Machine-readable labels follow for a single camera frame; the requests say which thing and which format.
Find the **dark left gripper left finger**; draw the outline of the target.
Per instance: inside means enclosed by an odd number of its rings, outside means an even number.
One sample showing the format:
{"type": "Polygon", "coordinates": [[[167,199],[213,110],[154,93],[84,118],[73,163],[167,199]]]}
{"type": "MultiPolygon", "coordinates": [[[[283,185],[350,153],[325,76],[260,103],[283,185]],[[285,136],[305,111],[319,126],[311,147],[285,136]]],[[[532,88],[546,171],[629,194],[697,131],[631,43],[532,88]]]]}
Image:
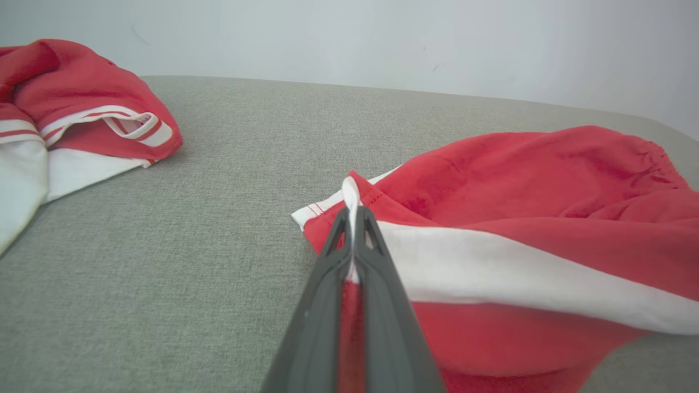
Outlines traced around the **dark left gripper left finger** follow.
{"type": "Polygon", "coordinates": [[[337,392],[342,291],[351,264],[348,210],[335,217],[262,392],[337,392]]]}

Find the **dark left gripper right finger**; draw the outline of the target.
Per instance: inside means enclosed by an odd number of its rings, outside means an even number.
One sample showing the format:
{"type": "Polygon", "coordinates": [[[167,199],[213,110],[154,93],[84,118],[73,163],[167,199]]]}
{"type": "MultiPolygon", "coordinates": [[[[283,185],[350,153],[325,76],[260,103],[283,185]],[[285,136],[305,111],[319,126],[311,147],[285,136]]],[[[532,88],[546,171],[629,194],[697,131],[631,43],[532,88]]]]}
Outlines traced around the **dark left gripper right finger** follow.
{"type": "Polygon", "coordinates": [[[364,306],[365,391],[445,392],[374,214],[361,206],[354,230],[364,306]]]}

